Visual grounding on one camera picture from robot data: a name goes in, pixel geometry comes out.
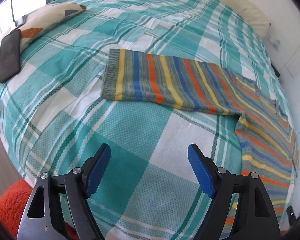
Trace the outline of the striped knit sweater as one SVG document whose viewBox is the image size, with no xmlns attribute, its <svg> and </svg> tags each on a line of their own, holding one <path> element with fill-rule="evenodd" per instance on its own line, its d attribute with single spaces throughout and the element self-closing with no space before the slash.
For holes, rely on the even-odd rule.
<svg viewBox="0 0 300 240">
<path fill-rule="evenodd" d="M 290 118 L 252 73 L 214 63 L 113 49 L 103 77 L 113 150 L 110 237 L 188 239 L 210 200 L 187 160 L 195 143 L 230 172 L 257 172 L 285 218 L 298 153 Z"/>
</svg>

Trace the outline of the orange shaggy rug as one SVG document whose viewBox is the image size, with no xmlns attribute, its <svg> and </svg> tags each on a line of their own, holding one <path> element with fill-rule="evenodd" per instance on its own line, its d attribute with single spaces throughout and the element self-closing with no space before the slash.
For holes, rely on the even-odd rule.
<svg viewBox="0 0 300 240">
<path fill-rule="evenodd" d="M 51 177 L 34 188 L 21 179 L 0 197 L 0 239 L 78 239 L 64 222 Z"/>
</svg>

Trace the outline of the teal plaid bedspread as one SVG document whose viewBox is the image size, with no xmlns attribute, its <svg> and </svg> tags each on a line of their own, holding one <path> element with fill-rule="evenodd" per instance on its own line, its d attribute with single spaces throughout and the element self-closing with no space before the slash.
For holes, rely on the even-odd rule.
<svg viewBox="0 0 300 240">
<path fill-rule="evenodd" d="M 294 167 L 243 154 L 236 117 L 101 98 L 109 51 L 121 48 L 226 67 L 290 115 L 254 29 L 218 0 L 63 1 L 86 11 L 32 42 L 21 72 L 0 83 L 0 139 L 20 174 L 65 174 L 107 143 L 111 160 L 89 199 L 106 239 L 192 239 L 210 204 L 187 159 L 195 143 L 230 172 L 257 165 L 283 223 Z"/>
</svg>

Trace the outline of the black smartphone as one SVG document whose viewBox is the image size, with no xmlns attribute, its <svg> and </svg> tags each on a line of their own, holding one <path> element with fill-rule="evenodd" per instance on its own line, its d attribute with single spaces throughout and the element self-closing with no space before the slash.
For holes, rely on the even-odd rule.
<svg viewBox="0 0 300 240">
<path fill-rule="evenodd" d="M 20 70 L 20 37 L 19 29 L 6 35 L 0 46 L 0 83 L 5 83 Z"/>
</svg>

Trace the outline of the patterned beige cushion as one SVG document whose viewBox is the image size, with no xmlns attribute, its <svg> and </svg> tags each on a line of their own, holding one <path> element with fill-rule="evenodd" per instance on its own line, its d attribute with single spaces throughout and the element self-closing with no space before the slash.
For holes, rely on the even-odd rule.
<svg viewBox="0 0 300 240">
<path fill-rule="evenodd" d="M 59 24 L 84 12 L 86 7 L 77 3 L 55 3 L 41 7 L 22 18 L 21 24 L 7 32 L 6 35 L 19 29 L 21 53 L 36 39 L 58 26 Z"/>
</svg>

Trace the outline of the wall switch panel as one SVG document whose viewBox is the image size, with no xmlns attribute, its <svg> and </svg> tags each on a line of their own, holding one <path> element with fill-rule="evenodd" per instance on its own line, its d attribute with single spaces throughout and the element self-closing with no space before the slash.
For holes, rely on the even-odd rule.
<svg viewBox="0 0 300 240">
<path fill-rule="evenodd" d="M 274 49 L 279 51 L 279 49 L 281 48 L 281 41 L 279 38 L 277 38 L 275 35 L 270 35 L 268 41 L 271 43 Z"/>
</svg>

